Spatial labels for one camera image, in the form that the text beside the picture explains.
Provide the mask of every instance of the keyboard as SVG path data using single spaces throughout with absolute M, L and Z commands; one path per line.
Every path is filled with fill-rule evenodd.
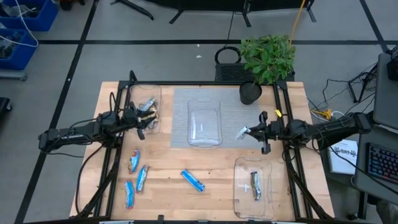
M 373 143 L 367 144 L 368 173 L 398 184 L 398 153 Z

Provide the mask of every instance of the wooden tabletop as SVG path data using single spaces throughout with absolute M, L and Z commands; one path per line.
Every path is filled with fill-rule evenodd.
M 109 110 L 109 94 L 117 92 L 117 82 L 103 82 L 99 93 L 95 116 Z M 242 220 L 234 214 L 234 163 L 239 157 L 266 159 L 272 164 L 272 204 L 273 220 L 294 220 L 292 198 L 290 196 L 288 175 L 285 162 L 281 158 L 282 143 L 270 141 L 271 153 L 261 154 L 261 149 L 197 149 L 171 148 L 171 131 L 173 119 L 174 89 L 176 88 L 236 88 L 237 86 L 161 86 L 162 108 L 160 130 L 156 134 L 147 134 L 145 141 L 140 141 L 134 131 L 125 133 L 121 161 L 116 185 L 112 219 L 115 220 L 156 220 L 164 215 L 165 220 Z M 290 104 L 295 119 L 311 123 L 307 99 L 301 82 L 288 83 Z M 268 121 L 277 119 L 274 113 L 275 99 L 271 86 L 262 87 L 262 96 L 257 103 L 261 111 L 268 111 Z M 285 110 L 283 93 L 280 98 Z M 100 145 L 87 146 L 87 158 Z M 125 208 L 126 193 L 124 183 L 132 180 L 137 182 L 137 171 L 129 174 L 127 163 L 133 150 L 141 152 L 140 169 L 147 164 L 149 171 L 144 185 L 143 194 L 135 194 L 134 208 Z M 87 204 L 98 188 L 105 149 L 93 156 L 85 166 L 81 175 L 79 202 L 80 209 Z M 307 187 L 323 209 L 334 217 L 330 194 L 319 154 L 308 149 L 301 150 L 303 168 Z M 181 175 L 188 169 L 197 179 L 205 184 L 201 194 L 196 191 Z M 305 217 L 300 190 L 297 189 L 300 212 Z M 105 212 L 108 191 L 104 193 L 101 214 Z M 71 215 L 76 214 L 72 205 Z

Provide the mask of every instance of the clear plastic container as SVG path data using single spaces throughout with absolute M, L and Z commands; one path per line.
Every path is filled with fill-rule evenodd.
M 134 102 L 137 109 L 142 110 L 151 99 L 153 105 L 147 111 L 155 111 L 156 119 L 143 131 L 144 134 L 158 133 L 160 130 L 160 115 L 162 108 L 162 88 L 158 85 L 133 85 L 130 89 L 130 101 Z
M 257 172 L 261 196 L 255 199 L 252 173 Z M 240 157 L 235 161 L 234 212 L 239 218 L 271 220 L 272 206 L 272 164 L 264 159 Z
M 221 133 L 221 103 L 212 100 L 188 102 L 188 143 L 196 147 L 219 146 Z

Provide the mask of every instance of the blue storage bin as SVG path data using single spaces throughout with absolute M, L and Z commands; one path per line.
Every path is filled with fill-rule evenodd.
M 12 7 L 16 6 L 15 0 L 3 0 L 3 3 Z M 41 7 L 39 15 L 35 18 L 26 18 L 24 21 L 31 31 L 48 31 L 58 14 L 57 6 L 51 0 L 18 0 L 19 5 L 38 4 Z M 0 17 L 0 22 L 7 28 L 25 29 L 20 17 Z
M 21 35 L 20 43 L 35 45 L 35 40 L 26 30 L 22 29 L 0 29 L 0 35 L 3 37 L 12 36 L 14 32 Z M 35 52 L 36 47 L 29 47 L 17 44 L 8 58 L 0 58 L 1 69 L 23 70 L 29 63 L 30 58 Z

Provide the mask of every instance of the green leafy plant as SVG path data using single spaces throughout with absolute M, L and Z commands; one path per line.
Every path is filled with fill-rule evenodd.
M 284 80 L 293 71 L 296 48 L 289 44 L 288 36 L 267 35 L 259 39 L 242 40 L 241 56 L 246 60 L 244 69 L 251 69 L 254 81 L 262 84 Z

